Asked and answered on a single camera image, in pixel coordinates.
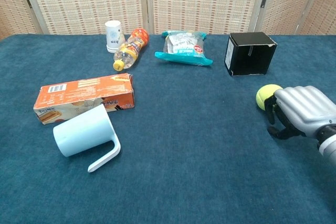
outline yellow bottle cap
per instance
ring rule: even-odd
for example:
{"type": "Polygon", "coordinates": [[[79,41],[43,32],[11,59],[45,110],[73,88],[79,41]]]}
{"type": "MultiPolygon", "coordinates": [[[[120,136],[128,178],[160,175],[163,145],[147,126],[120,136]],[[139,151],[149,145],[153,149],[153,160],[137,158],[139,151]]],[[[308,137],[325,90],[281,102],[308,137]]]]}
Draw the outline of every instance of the yellow bottle cap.
{"type": "Polygon", "coordinates": [[[122,60],[116,60],[114,63],[113,63],[113,68],[116,70],[116,71],[121,71],[123,70],[125,64],[122,60]]]}

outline light blue mug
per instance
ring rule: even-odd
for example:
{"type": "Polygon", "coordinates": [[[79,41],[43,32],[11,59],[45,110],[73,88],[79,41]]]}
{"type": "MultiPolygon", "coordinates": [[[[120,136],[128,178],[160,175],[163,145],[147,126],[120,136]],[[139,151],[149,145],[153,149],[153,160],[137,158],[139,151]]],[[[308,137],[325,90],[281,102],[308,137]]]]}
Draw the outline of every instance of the light blue mug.
{"type": "Polygon", "coordinates": [[[85,151],[108,141],[114,148],[92,163],[88,172],[113,159],[120,152],[120,142],[103,104],[54,127],[54,138],[59,150],[66,157],[85,151]]]}

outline yellow tennis ball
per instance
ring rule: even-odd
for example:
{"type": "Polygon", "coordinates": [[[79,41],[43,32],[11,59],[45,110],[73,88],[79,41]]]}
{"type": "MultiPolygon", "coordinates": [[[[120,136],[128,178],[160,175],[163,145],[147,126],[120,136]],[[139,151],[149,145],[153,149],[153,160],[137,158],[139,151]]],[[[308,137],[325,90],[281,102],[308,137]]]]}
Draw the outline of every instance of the yellow tennis ball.
{"type": "Polygon", "coordinates": [[[274,94],[274,92],[278,89],[282,89],[282,87],[276,84],[268,84],[261,87],[256,95],[256,100],[259,108],[265,110],[265,104],[264,104],[265,100],[271,97],[274,94]]]}

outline plastic bag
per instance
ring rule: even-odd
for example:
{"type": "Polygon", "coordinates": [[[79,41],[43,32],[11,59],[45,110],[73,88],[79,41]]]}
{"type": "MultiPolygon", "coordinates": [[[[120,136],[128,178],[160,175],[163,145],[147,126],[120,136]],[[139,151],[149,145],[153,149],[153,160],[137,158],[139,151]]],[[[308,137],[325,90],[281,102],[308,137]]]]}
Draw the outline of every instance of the plastic bag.
{"type": "Polygon", "coordinates": [[[163,52],[155,52],[155,57],[199,66],[209,66],[212,60],[205,58],[203,44],[205,33],[195,31],[165,31],[163,52]]]}

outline cardboard box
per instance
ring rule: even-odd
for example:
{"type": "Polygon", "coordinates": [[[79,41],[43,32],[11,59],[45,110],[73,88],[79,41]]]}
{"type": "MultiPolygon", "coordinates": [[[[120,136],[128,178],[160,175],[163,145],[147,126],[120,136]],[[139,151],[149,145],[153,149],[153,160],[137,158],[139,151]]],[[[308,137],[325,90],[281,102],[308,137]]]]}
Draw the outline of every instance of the cardboard box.
{"type": "Polygon", "coordinates": [[[123,73],[43,86],[34,112],[47,124],[74,118],[102,103],[108,112],[133,108],[132,76],[123,73]]]}
{"type": "Polygon", "coordinates": [[[231,76],[266,74],[277,43],[263,32],[230,34],[225,65],[231,76]]]}

